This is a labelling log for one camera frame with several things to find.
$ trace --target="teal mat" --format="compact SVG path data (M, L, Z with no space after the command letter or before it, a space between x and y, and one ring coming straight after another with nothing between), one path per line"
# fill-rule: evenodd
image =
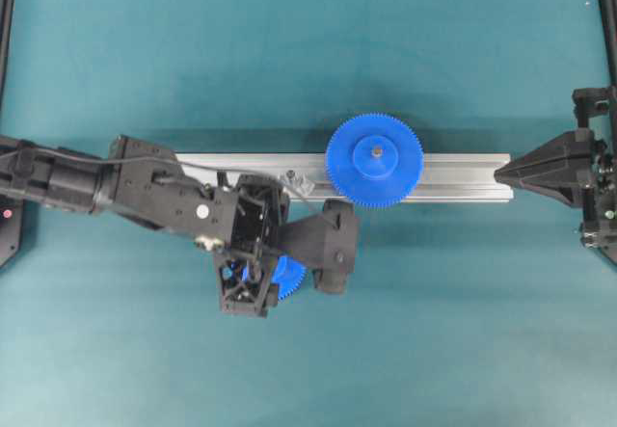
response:
M0 131L321 151L380 111L430 152L521 154L607 82L597 0L15 0ZM307 280L258 320L218 311L184 240L29 206L0 274L0 425L614 423L617 275L576 211L360 214L348 293Z

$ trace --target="bolt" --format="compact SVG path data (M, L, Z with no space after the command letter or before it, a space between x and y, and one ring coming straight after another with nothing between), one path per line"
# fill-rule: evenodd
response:
M203 220L203 219L208 218L208 215L210 214L210 209L205 203L200 203L197 206L195 213L197 214L197 218L199 218L200 220Z
M372 155L376 159L379 159L382 155L384 155L384 150L382 149L381 146L376 146L373 149L371 149L370 155Z

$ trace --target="black wire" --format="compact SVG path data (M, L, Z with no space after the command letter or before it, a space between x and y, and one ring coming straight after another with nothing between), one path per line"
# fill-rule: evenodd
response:
M19 153L19 149L12 150L10 152L7 152L6 154L0 154L0 159L6 159L9 157L13 157L14 155L17 155L18 153ZM286 183L285 181L277 180L271 174L266 173L266 172L260 172L257 170L249 170L249 169L240 169L237 167L228 167L228 168L211 167L208 165L193 164L191 162L180 162L178 160L169 159L167 157L157 157L155 155L140 155L137 157L122 157L120 159L96 159L96 158L91 158L91 157L81 157L79 155L67 154L59 150L48 149L46 147L37 147L36 153L50 155L52 157L59 157L62 159L67 159L67 160L71 160L73 162L79 162L82 164L121 165L121 164L134 164L136 162L158 162L159 164L167 164L167 165L175 165L175 166L179 165L182 167L190 167L192 169L206 170L208 172L234 172L234 173L256 174L258 176L263 176L265 178L279 182L282 186L284 186L287 189L287 191L289 191L294 196L296 196L299 200L301 200L302 203L304 203L315 215L319 216L321 219L323 219L328 225L330 225L334 229L338 229L338 226L336 225L336 223L334 223L332 220L329 220L323 214L323 212L320 212L317 208L315 208L315 206L307 198L305 198L302 194L300 194L300 192L298 192L296 188L291 186L289 183Z

